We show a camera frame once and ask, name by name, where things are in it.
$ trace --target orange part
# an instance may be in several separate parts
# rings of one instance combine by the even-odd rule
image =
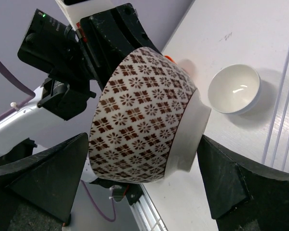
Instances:
[[[165,57],[166,57],[167,59],[169,59],[170,61],[172,61],[174,64],[176,64],[176,62],[175,62],[171,57],[169,57],[168,55],[165,55]]]

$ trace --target cable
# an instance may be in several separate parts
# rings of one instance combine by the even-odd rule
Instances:
[[[25,99],[24,101],[17,104],[17,108],[21,108],[26,103],[28,103],[30,100],[32,100],[35,97],[35,93],[27,88],[24,84],[22,84],[18,79],[16,79],[15,76],[1,63],[0,61],[0,73],[9,81],[11,82],[15,87],[17,87],[22,92],[28,94],[30,97]],[[0,121],[15,112],[15,108],[11,108],[10,110],[6,111],[5,113],[0,115]]]
[[[19,90],[21,90],[23,93],[29,95],[29,96],[35,96],[35,93],[27,88],[24,84],[22,84],[18,79],[16,79],[15,76],[1,63],[0,61],[0,73],[15,87],[17,87]]]
[[[127,192],[127,190],[130,188],[130,185],[128,185],[127,187],[126,187],[126,190],[124,191],[124,193],[123,193],[123,196],[125,196],[125,194],[126,194],[126,192]]]
[[[85,182],[83,182],[83,181],[81,180],[81,183],[82,183],[84,189],[86,190],[87,195],[88,195],[88,197],[90,198],[90,200],[91,200],[94,208],[97,210],[97,212],[98,212],[105,220],[107,220],[107,221],[109,221],[109,222],[114,222],[114,221],[116,220],[116,218],[117,218],[117,216],[116,216],[116,210],[115,210],[115,202],[114,202],[114,199],[111,198],[112,208],[113,208],[113,211],[114,211],[114,218],[113,218],[113,219],[110,219],[110,218],[106,217],[106,215],[105,215],[105,214],[100,210],[100,208],[97,206],[97,204],[96,204],[95,201],[93,200],[93,198],[92,198],[92,196],[91,196],[91,194],[90,194],[90,192],[89,192],[89,190],[88,190]]]

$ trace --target black bracket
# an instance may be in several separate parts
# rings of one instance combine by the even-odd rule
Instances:
[[[206,136],[197,154],[211,216],[220,231],[289,231],[289,173]]]
[[[102,90],[118,65],[134,50],[150,47],[160,53],[129,3],[82,18],[77,35]]]
[[[82,113],[94,79],[76,41],[76,32],[37,9],[18,51],[23,62],[48,74],[39,107],[64,120]]]
[[[17,211],[28,211],[20,205],[68,222],[87,153],[88,136],[82,133],[36,155],[12,163],[1,160],[0,231],[8,229]]]
[[[144,194],[139,184],[127,184],[101,178],[97,178],[95,181],[91,182],[91,184],[100,185],[106,189],[113,187],[114,200],[120,202],[126,196],[130,205],[136,203]]]

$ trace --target white wire rack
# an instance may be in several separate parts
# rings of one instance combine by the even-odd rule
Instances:
[[[140,231],[168,231],[145,187],[141,187],[144,194],[131,206]]]
[[[264,146],[262,164],[289,173],[289,49]]]

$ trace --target white table surface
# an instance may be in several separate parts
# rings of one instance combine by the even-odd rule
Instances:
[[[164,54],[192,73],[206,105],[209,83],[221,68],[242,63],[259,72],[259,104],[242,116],[212,111],[205,135],[260,162],[288,46],[289,0],[196,0]],[[145,188],[169,231],[217,230],[197,160],[190,173],[176,172]]]

